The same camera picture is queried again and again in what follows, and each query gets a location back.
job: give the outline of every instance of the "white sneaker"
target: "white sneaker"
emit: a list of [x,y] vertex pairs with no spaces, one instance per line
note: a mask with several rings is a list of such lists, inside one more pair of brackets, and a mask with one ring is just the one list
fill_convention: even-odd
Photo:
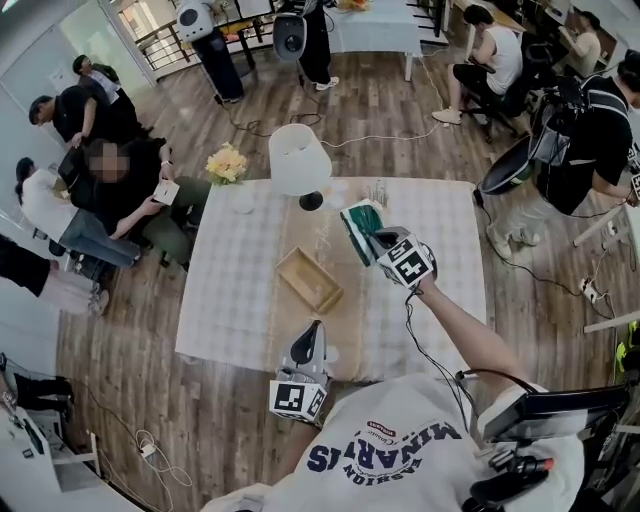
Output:
[[511,247],[509,246],[509,239],[499,237],[495,232],[495,229],[493,228],[493,224],[489,224],[487,226],[486,233],[487,240],[489,240],[489,243],[495,249],[498,255],[505,260],[510,260],[513,256],[513,253],[511,252]]
[[340,83],[340,79],[337,76],[332,76],[328,84],[316,84],[316,91],[326,91],[331,89]]
[[514,242],[530,245],[531,247],[538,245],[541,240],[540,235],[538,233],[534,234],[533,238],[529,238],[522,229],[520,231],[512,233],[511,238]]
[[431,116],[441,123],[449,123],[449,124],[460,124],[462,114],[453,110],[449,107],[447,110],[439,110],[437,112],[432,112]]

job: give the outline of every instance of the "white t-shirt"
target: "white t-shirt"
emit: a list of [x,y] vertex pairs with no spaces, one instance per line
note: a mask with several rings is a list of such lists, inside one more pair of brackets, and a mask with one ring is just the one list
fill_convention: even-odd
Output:
[[91,71],[89,76],[93,78],[96,82],[100,84],[100,86],[104,89],[104,92],[107,94],[109,98],[109,104],[112,105],[120,96],[118,96],[118,91],[120,90],[120,86],[115,82],[109,80],[105,75],[100,73],[99,71]]
[[[505,391],[479,425],[484,428],[522,393],[517,387]],[[448,386],[410,375],[338,402],[295,472],[275,486],[241,489],[213,500],[203,512],[461,510],[471,485],[495,476],[476,452]],[[544,484],[506,511],[568,511],[584,474],[580,441],[576,436],[539,441],[528,453],[554,457],[556,464]]]
[[29,222],[54,242],[60,238],[78,213],[78,209],[53,193],[56,176],[38,169],[22,184],[22,212]]
[[566,63],[575,69],[582,78],[586,78],[593,73],[598,58],[600,57],[600,39],[593,32],[584,32],[576,39],[576,45],[586,53],[584,57],[579,57],[575,51],[571,51],[567,56]]
[[495,26],[486,31],[496,43],[496,53],[488,63],[496,72],[487,74],[487,84],[502,96],[522,73],[522,50],[513,30]]

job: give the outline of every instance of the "white lampshade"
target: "white lampshade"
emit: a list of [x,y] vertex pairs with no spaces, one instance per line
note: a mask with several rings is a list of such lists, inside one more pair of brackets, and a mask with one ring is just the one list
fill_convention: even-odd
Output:
[[273,132],[269,161],[272,185],[281,194],[304,196],[331,182],[331,159],[307,125],[288,124]]

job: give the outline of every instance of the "hand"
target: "hand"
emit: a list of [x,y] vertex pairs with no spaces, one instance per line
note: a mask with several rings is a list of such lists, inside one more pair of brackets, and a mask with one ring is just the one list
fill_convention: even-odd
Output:
[[173,181],[174,177],[173,165],[169,162],[163,163],[160,167],[160,179]]
[[82,135],[82,132],[76,133],[73,137],[71,137],[71,146],[74,148],[79,147],[80,144],[82,144],[83,138],[84,138],[84,135]]
[[164,205],[162,203],[154,201],[153,196],[147,197],[142,203],[142,206],[140,206],[140,210],[144,215],[155,215],[163,208]]

